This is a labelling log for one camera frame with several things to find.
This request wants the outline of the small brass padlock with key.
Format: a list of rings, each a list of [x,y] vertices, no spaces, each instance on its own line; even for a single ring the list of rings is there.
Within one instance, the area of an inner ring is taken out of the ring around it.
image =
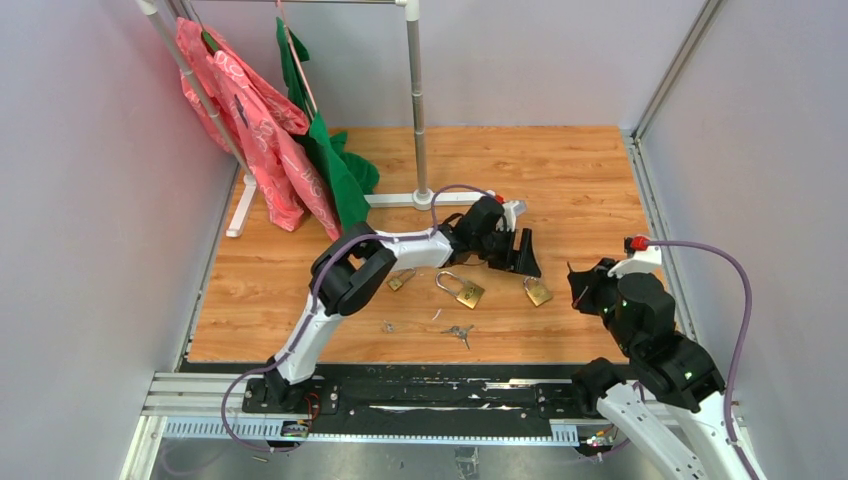
[[[392,291],[400,290],[406,283],[408,283],[411,279],[413,279],[417,274],[416,268],[406,268],[394,272],[393,275],[387,279],[386,285]]]

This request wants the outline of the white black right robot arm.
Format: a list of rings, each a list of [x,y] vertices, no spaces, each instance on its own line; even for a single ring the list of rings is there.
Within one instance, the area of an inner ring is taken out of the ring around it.
[[[603,258],[567,275],[575,310],[596,315],[634,370],[628,383],[605,358],[572,376],[571,403],[625,434],[667,479],[762,479],[725,413],[730,387],[708,351],[675,327],[676,303],[651,267]]]

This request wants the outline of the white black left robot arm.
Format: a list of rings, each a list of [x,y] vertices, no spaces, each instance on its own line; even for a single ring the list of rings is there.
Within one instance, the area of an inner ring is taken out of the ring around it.
[[[314,261],[303,313],[267,362],[263,379],[271,404],[283,413],[304,405],[305,384],[340,323],[366,307],[393,272],[443,269],[475,256],[491,269],[541,278],[532,231],[516,226],[525,210],[522,201],[483,195],[466,212],[417,232],[389,233],[366,222],[352,226]]]

